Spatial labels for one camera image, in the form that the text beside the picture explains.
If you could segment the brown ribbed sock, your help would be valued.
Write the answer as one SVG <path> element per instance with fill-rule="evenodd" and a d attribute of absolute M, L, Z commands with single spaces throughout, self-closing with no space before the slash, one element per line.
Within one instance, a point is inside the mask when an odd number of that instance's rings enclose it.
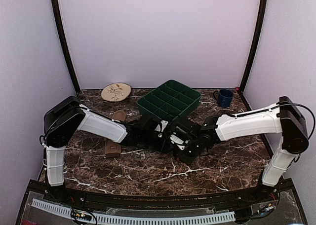
<path fill-rule="evenodd" d="M 125 121 L 126 113 L 122 110 L 118 110 L 114 112 L 112 119 Z M 104 153 L 106 158 L 119 157 L 121 154 L 121 145 L 107 139 L 105 142 Z"/>

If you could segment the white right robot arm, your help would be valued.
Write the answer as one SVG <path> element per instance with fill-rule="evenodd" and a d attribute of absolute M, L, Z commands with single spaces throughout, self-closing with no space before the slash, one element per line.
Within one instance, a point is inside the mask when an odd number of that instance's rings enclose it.
<path fill-rule="evenodd" d="M 202 125 L 180 119 L 170 126 L 167 135 L 174 145 L 174 156 L 189 165 L 205 148 L 217 143 L 250 135 L 281 134 L 277 151 L 262 173 L 261 184 L 252 192 L 256 202 L 263 202 L 270 196 L 271 187 L 309 146 L 313 131 L 307 131 L 300 107 L 301 104 L 283 96 L 265 108 L 207 117 Z"/>

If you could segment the round wooden slice plate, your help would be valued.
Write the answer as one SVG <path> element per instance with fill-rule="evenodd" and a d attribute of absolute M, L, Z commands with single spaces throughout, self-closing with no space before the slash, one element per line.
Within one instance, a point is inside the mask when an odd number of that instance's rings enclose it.
<path fill-rule="evenodd" d="M 113 83 L 106 86 L 101 92 L 101 98 L 108 102 L 120 102 L 131 93 L 131 86 L 126 83 Z"/>

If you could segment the dark blue mug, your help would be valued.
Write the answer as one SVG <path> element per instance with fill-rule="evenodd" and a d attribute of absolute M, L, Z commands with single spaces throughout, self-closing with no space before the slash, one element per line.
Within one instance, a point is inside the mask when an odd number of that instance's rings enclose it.
<path fill-rule="evenodd" d="M 229 89 L 220 89 L 213 92 L 213 97 L 217 101 L 218 106 L 228 108 L 232 102 L 234 93 Z"/>

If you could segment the green divided organizer tray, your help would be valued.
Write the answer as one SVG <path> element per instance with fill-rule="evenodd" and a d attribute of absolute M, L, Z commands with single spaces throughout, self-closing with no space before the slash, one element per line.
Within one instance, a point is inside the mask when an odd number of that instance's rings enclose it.
<path fill-rule="evenodd" d="M 151 114 L 161 120 L 187 117 L 199 104 L 201 94 L 173 79 L 161 84 L 139 100 L 140 115 Z"/>

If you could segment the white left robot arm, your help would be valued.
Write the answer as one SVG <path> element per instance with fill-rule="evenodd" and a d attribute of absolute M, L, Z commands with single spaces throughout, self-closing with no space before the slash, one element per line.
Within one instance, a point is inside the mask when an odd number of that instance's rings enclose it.
<path fill-rule="evenodd" d="M 125 122 L 97 113 L 70 96 L 44 115 L 44 133 L 39 137 L 44 147 L 46 180 L 50 195 L 59 203 L 66 203 L 70 193 L 63 188 L 65 149 L 76 132 L 88 132 L 124 146 L 149 146 L 156 151 L 171 150 L 167 121 L 149 114 L 138 120 Z"/>

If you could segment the black front table rail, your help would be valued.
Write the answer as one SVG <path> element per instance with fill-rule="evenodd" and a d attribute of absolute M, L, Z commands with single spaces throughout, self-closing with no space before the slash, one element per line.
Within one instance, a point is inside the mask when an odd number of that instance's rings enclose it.
<path fill-rule="evenodd" d="M 254 202 L 246 199 L 253 194 L 255 188 L 241 189 L 231 192 L 220 192 L 188 196 L 126 196 L 89 192 L 77 189 L 66 189 L 67 195 L 75 201 L 75 206 L 92 211 L 106 211 L 108 208 L 135 210 L 180 210 L 215 207 L 216 210 L 239 210 L 249 207 Z"/>

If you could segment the black corner post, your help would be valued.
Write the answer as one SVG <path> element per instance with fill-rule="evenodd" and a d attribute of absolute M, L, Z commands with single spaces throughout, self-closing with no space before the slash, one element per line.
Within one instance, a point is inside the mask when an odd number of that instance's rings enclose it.
<path fill-rule="evenodd" d="M 254 29 L 254 35 L 252 38 L 252 43 L 251 43 L 249 55 L 247 58 L 247 62 L 245 65 L 244 73 L 243 73 L 241 83 L 239 86 L 239 91 L 242 95 L 244 94 L 244 91 L 246 89 L 246 86 L 247 86 L 247 83 L 248 83 L 248 80 L 250 77 L 251 69 L 252 69 L 252 66 L 253 66 L 253 63 L 255 60 L 255 55 L 256 55 L 257 48 L 258 48 L 258 44 L 259 44 L 259 40 L 260 40 L 260 36 L 261 36 L 261 31 L 262 31 L 262 26 L 263 26 L 263 22 L 264 22 L 266 6 L 267 6 L 267 0 L 260 0 L 259 8 L 258 8 L 258 15 L 257 15 L 257 19 L 256 19 L 256 25 L 255 25 L 255 29 Z"/>
<path fill-rule="evenodd" d="M 81 92 L 81 89 L 79 86 L 78 78 L 77 78 L 76 73 L 75 73 L 74 65 L 73 65 L 72 60 L 71 60 L 71 55 L 70 55 L 69 47 L 67 44 L 64 27 L 63 27 L 63 21 L 62 21 L 62 15 L 61 15 L 61 11 L 60 11 L 59 1 L 58 0 L 51 0 L 51 5 L 52 5 L 55 25 L 56 25 L 57 33 L 59 36 L 59 41 L 60 41 L 60 45 L 62 48 L 62 52 L 64 55 L 66 67 L 67 67 L 72 85 L 74 87 L 75 93 L 79 94 Z"/>

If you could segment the black left corner post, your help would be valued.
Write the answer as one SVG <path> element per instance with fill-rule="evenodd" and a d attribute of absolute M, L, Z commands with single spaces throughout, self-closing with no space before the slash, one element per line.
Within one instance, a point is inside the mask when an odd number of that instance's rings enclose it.
<path fill-rule="evenodd" d="M 56 25 L 57 33 L 59 36 L 59 41 L 60 41 L 60 45 L 62 48 L 62 52 L 64 55 L 66 67 L 67 67 L 72 85 L 74 87 L 75 93 L 79 94 L 81 92 L 81 89 L 79 86 L 78 78 L 77 78 L 76 73 L 75 73 L 74 65 L 73 65 L 72 60 L 71 60 L 71 55 L 70 55 L 69 47 L 67 44 L 64 27 L 63 27 L 63 21 L 62 21 L 62 15 L 61 15 L 61 11 L 60 11 L 59 1 L 58 0 L 51 0 L 51 5 L 52 5 L 55 25 Z"/>

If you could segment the black right corner post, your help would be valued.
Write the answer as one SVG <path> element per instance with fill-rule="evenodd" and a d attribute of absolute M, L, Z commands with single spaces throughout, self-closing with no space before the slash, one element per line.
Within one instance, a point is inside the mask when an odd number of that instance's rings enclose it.
<path fill-rule="evenodd" d="M 239 91 L 242 95 L 244 94 L 244 91 L 246 89 L 246 86 L 247 86 L 247 83 L 248 83 L 248 80 L 250 77 L 251 69 L 252 69 L 252 66 L 253 66 L 253 63 L 255 60 L 255 55 L 256 55 L 257 48 L 258 48 L 258 44 L 259 44 L 259 40 L 260 40 L 260 36 L 261 36 L 261 31 L 262 31 L 262 26 L 263 26 L 263 22 L 264 22 L 266 6 L 267 6 L 267 0 L 260 0 L 259 8 L 258 8 L 258 15 L 257 15 L 257 19 L 256 19 L 256 25 L 255 25 L 255 29 L 254 29 L 254 35 L 252 38 L 252 43 L 251 43 L 249 55 L 247 58 L 247 62 L 245 65 L 244 73 L 243 73 L 241 83 L 239 86 Z"/>

